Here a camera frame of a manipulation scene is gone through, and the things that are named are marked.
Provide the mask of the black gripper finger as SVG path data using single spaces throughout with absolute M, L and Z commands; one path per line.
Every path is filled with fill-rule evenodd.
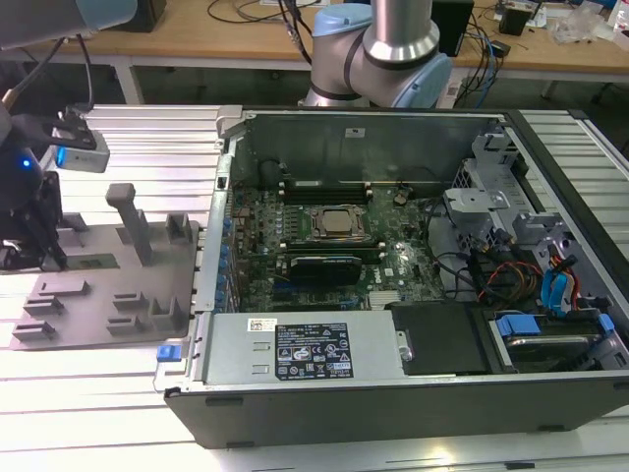
M 45 256 L 41 265 L 44 272 L 63 271 L 67 268 L 67 255 L 59 244 L 58 226 L 62 222 L 63 214 L 58 211 L 44 211 L 41 214 L 42 225 L 45 230 L 43 249 Z
M 1 241 L 1 269 L 23 270 L 40 267 L 42 252 L 30 243 L 2 240 Z

